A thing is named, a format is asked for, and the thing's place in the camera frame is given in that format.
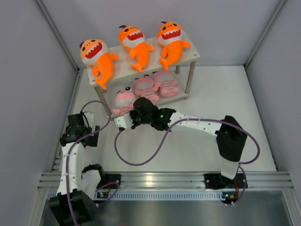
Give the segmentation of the orange shark plush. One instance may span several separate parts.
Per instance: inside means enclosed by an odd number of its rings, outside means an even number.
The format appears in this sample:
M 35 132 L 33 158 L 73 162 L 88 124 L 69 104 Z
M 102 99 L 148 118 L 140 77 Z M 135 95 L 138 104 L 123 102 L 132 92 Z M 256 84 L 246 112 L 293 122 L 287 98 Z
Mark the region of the orange shark plush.
M 162 47 L 159 61 L 165 71 L 169 66 L 178 63 L 185 48 L 190 48 L 190 42 L 184 39 L 184 30 L 176 22 L 161 21 L 157 34 L 157 43 Z
M 141 29 L 131 25 L 119 26 L 119 42 L 122 47 L 128 51 L 129 56 L 137 62 L 131 64 L 131 67 L 142 73 L 143 69 L 148 65 L 150 60 L 150 52 L 154 51 L 154 47 L 147 43 L 144 33 Z
M 115 74 L 114 60 L 118 55 L 109 52 L 107 44 L 100 39 L 89 39 L 80 43 L 80 58 L 87 66 L 92 66 L 95 82 L 104 90 Z

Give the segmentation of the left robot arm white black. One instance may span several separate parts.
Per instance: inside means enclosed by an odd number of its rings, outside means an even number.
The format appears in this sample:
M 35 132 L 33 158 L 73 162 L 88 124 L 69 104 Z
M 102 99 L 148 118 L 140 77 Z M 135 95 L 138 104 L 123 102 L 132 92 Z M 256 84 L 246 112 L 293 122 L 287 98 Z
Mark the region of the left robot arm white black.
M 61 226 L 75 226 L 95 219 L 95 191 L 106 184 L 106 176 L 100 164 L 86 165 L 86 147 L 96 147 L 98 130 L 94 113 L 80 112 L 68 116 L 68 125 L 60 138 L 62 146 L 62 173 L 56 195 L 49 206 Z

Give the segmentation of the pink striped plush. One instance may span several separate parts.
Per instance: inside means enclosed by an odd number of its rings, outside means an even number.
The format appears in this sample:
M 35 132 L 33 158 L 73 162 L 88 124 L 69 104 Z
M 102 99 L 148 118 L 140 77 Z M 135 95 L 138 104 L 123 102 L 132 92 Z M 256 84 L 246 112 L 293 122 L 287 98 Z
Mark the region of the pink striped plush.
M 154 73 L 153 79 L 162 97 L 174 97 L 179 92 L 179 88 L 176 86 L 177 80 L 174 78 L 172 72 L 165 70 L 158 71 Z
M 124 90 L 119 90 L 114 101 L 116 108 L 114 108 L 112 112 L 117 116 L 122 116 L 130 112 L 135 100 L 136 96 L 130 86 L 125 87 Z
M 135 79 L 134 90 L 137 97 L 144 97 L 153 104 L 159 101 L 159 96 L 157 95 L 158 85 L 156 85 L 153 78 L 147 74 Z

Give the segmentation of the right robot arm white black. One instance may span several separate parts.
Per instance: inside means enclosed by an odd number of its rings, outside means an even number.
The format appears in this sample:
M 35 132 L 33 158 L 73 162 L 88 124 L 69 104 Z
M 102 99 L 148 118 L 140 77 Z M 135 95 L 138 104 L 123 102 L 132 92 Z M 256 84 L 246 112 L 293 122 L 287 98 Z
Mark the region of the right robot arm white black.
M 129 115 L 133 129 L 141 124 L 148 124 L 158 131 L 185 132 L 212 139 L 222 158 L 220 183 L 230 187 L 236 182 L 247 134 L 234 117 L 227 115 L 222 120 L 194 118 L 175 109 L 158 108 L 144 97 L 134 102 Z

